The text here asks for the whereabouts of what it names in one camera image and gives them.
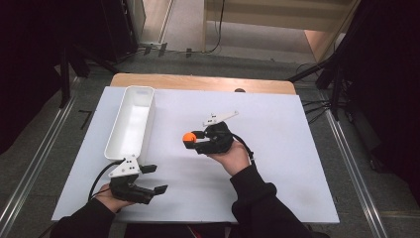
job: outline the black jacket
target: black jacket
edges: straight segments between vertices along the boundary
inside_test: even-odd
[[[232,212],[239,222],[238,232],[233,232],[231,237],[312,237],[310,231],[275,196],[275,186],[265,183],[255,167],[243,169],[231,178],[231,183],[238,194]],[[62,218],[52,230],[51,237],[106,238],[114,217],[115,214],[105,205],[92,199],[73,215]],[[224,238],[225,225],[130,224],[125,237],[189,238],[195,237],[192,234],[195,232],[202,238]]]

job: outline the person's right hand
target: person's right hand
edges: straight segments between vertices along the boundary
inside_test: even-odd
[[[238,141],[232,143],[231,149],[227,153],[207,156],[222,164],[223,168],[231,176],[234,176],[251,164],[245,146]]]

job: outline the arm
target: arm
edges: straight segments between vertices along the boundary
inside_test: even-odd
[[[107,238],[115,213],[133,202],[114,198],[109,185],[71,216],[62,218],[52,229],[52,238]]]
[[[250,165],[247,151],[234,142],[226,154],[208,155],[232,176],[238,194],[232,206],[243,237],[312,237],[306,227],[275,196],[276,188],[265,183],[256,167]]]

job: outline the orange ball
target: orange ball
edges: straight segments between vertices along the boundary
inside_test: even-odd
[[[184,142],[196,142],[197,137],[192,132],[185,133],[185,135],[182,137],[182,141]]]

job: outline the metal frame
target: metal frame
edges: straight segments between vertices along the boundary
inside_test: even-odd
[[[19,212],[23,207],[29,192],[31,191],[32,186],[37,180],[37,177],[40,174],[45,161],[47,160],[50,150],[53,147],[55,139],[58,136],[62,125],[67,119],[69,112],[71,111],[77,95],[76,89],[78,88],[79,83],[80,78],[76,77],[71,86],[73,96],[69,98],[69,101],[62,108],[58,109],[52,125],[50,126],[43,141],[38,147],[38,150],[32,158],[32,161],[25,171],[25,174],[22,176],[22,179],[13,194],[9,197],[9,200],[7,201],[7,204],[0,216],[0,238],[5,238],[9,234],[13,223],[16,220],[16,217],[19,215]]]
[[[320,91],[320,97],[322,100],[328,100],[328,96],[325,92]],[[359,201],[362,209],[364,210],[367,223],[370,226],[373,237],[387,238],[388,235],[385,231],[384,225],[382,224],[380,214],[374,205],[373,198],[368,191],[365,180],[358,168],[355,158],[353,157],[352,150],[347,143],[340,121],[335,120],[331,111],[327,111],[327,118],[338,143],[339,149],[343,155],[347,171],[359,197]]]

